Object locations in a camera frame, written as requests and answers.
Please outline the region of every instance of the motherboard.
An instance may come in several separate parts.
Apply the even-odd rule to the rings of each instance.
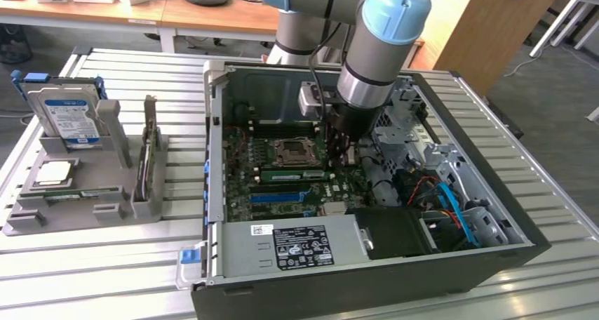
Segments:
[[[226,126],[228,222],[336,215],[372,205],[357,155],[344,167],[324,166],[322,132],[312,122]]]

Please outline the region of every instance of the desk leg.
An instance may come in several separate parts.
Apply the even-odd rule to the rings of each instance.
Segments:
[[[565,38],[565,35],[569,33],[569,30],[575,27],[576,23],[581,18],[581,15],[584,15],[584,12],[588,10],[589,6],[591,6],[589,3],[583,3],[579,12],[573,15],[572,19],[569,20],[569,23],[563,27],[560,34],[557,34],[557,36],[552,40],[551,42],[552,46],[557,46],[561,43],[561,40]]]
[[[174,53],[174,36],[177,32],[172,27],[158,28],[161,52]]]
[[[575,50],[580,50],[580,48],[584,46],[585,41],[591,38],[592,33],[595,32],[595,30],[597,28],[599,28],[599,20],[595,22],[595,24],[591,27],[591,29],[588,29],[587,34],[584,35],[584,37],[581,37],[580,41],[576,43],[576,46],[573,47]]]
[[[539,56],[543,47],[545,46],[547,42],[549,41],[551,36],[555,34],[555,31],[560,27],[565,17],[568,17],[569,12],[576,7],[577,2],[579,2],[579,0],[569,0],[568,4],[563,8],[561,13],[555,18],[553,24],[549,26],[549,29],[545,31],[545,33],[541,37],[541,40],[536,43],[535,48],[532,49],[531,53],[528,54],[531,57]]]

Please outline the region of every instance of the power supply label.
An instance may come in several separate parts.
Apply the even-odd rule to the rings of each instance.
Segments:
[[[93,143],[100,134],[96,122],[88,117],[89,107],[85,100],[46,100],[49,119],[62,139],[70,143]]]
[[[305,269],[334,264],[324,225],[272,230],[277,267]]]

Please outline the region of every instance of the aluminum slats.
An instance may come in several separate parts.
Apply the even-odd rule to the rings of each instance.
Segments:
[[[162,220],[21,237],[0,235],[0,319],[194,319],[189,292],[173,286],[176,252],[201,232],[205,150],[202,63],[197,55],[93,49],[72,56],[70,76],[105,78],[121,100],[126,134],[142,129],[141,101],[157,97],[161,132],[169,135]],[[525,153],[445,72],[423,73],[457,122],[553,247],[523,267],[491,277],[464,294],[365,309],[320,319],[592,319],[597,317],[599,243],[577,207],[560,196]],[[447,134],[431,118],[431,125]],[[14,200],[38,143],[28,128],[0,206]],[[2,209],[4,223],[8,209]]]

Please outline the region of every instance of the barcode sticker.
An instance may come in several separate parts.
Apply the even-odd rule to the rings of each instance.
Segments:
[[[250,226],[252,236],[261,236],[262,234],[272,234],[273,228],[274,228],[274,226],[272,224],[252,225]]]
[[[129,23],[136,24],[146,24],[146,25],[156,25],[156,22],[153,20],[128,20]]]

